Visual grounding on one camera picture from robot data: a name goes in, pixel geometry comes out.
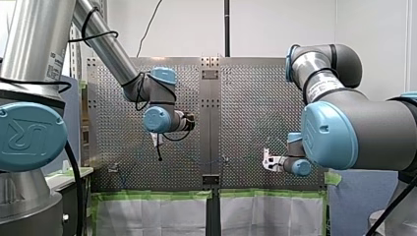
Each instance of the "pegboard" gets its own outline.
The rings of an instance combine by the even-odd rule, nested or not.
[[[324,172],[308,177],[267,171],[264,148],[286,153],[290,132],[300,131],[301,91],[285,80],[285,61],[276,58],[222,58],[219,156],[221,188],[318,190]]]
[[[90,58],[89,152],[95,167],[94,192],[200,190],[203,174],[220,174],[221,188],[318,190],[324,184],[323,171],[318,169],[301,178],[262,166],[264,147],[284,154],[287,133],[299,130],[301,92],[285,81],[283,59],[132,60],[140,71],[165,66],[177,72],[176,108],[196,114],[197,126],[183,142],[166,141],[160,149],[163,160],[158,161],[143,127],[143,112],[125,101],[107,68]],[[208,80],[208,75],[216,76]]]
[[[165,66],[176,71],[179,83],[176,108],[196,114],[197,126],[180,143],[165,140],[158,161],[150,134],[143,126],[144,111],[128,102],[108,69],[98,60],[89,61],[90,158],[95,172],[95,192],[131,190],[200,190],[200,58],[132,59],[138,71]],[[167,134],[178,139],[180,134]]]

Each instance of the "metal frame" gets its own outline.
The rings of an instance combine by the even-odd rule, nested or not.
[[[295,177],[287,173],[268,172],[263,169],[262,147],[253,146],[258,145],[259,139],[265,137],[278,137],[286,141],[286,134],[299,130],[299,119],[303,107],[301,92],[291,84],[287,84],[284,80],[284,59],[282,58],[217,58],[217,57],[203,57],[203,58],[133,58],[138,70],[149,70],[153,66],[167,66],[173,69],[180,70],[179,86],[177,92],[180,93],[177,107],[187,110],[187,107],[198,107],[198,134],[194,137],[189,137],[183,147],[187,151],[193,151],[193,148],[198,148],[195,156],[198,163],[189,163],[186,161],[188,153],[185,150],[179,150],[174,147],[174,144],[167,143],[166,147],[162,147],[162,155],[165,155],[163,162],[157,162],[154,156],[154,149],[150,141],[146,141],[146,153],[148,155],[146,160],[141,164],[143,166],[150,166],[152,172],[148,170],[133,170],[135,178],[143,178],[142,172],[145,171],[149,175],[153,175],[152,181],[157,179],[157,175],[166,174],[171,170],[167,168],[158,167],[158,165],[174,164],[173,158],[177,158],[178,162],[184,163],[182,170],[191,168],[191,172],[186,173],[187,177],[174,176],[170,173],[170,179],[159,178],[158,181],[172,181],[172,178],[179,178],[178,181],[190,181],[187,178],[193,179],[193,186],[188,186],[182,183],[171,182],[170,186],[162,184],[150,184],[139,187],[140,185],[128,185],[123,188],[143,190],[151,189],[158,191],[190,191],[200,189],[214,190],[216,195],[218,189],[221,188],[273,188],[285,190],[321,190],[325,188],[324,171],[316,169],[314,173],[308,178]],[[194,89],[189,91],[184,86],[190,81],[184,81],[181,74],[184,72],[193,71]],[[122,90],[112,78],[109,71],[103,64],[95,58],[88,59],[88,75],[89,75],[89,118],[90,118],[90,162],[96,168],[96,173],[92,178],[92,186],[94,191],[119,191],[122,186],[120,180],[117,179],[119,173],[123,173],[123,164],[127,164],[124,156],[120,155],[120,159],[105,159],[102,158],[102,151],[99,146],[97,134],[99,129],[106,129],[106,134],[113,134],[111,143],[117,143],[122,146],[128,142],[134,144],[130,139],[132,134],[123,136],[117,134],[112,123],[117,123],[117,120],[103,121],[102,112],[107,106],[114,106],[120,109],[119,112],[125,112],[125,107],[134,107],[133,103],[123,101]],[[99,89],[107,89],[103,92],[98,92]],[[245,92],[248,97],[234,97],[235,92],[239,89]],[[129,110],[125,115],[134,118],[129,122],[134,122],[137,126],[142,126],[142,113],[131,113]],[[278,127],[276,126],[275,118],[278,117]],[[285,150],[285,146],[278,142],[272,142],[271,151],[280,153]],[[256,151],[259,148],[259,159],[244,158],[239,156],[239,152],[246,150]],[[203,183],[203,176],[220,175],[218,184],[205,185]],[[239,179],[244,178],[246,181],[240,182]],[[110,182],[110,188],[98,187],[102,182]],[[150,181],[150,179],[141,179],[138,181]]]

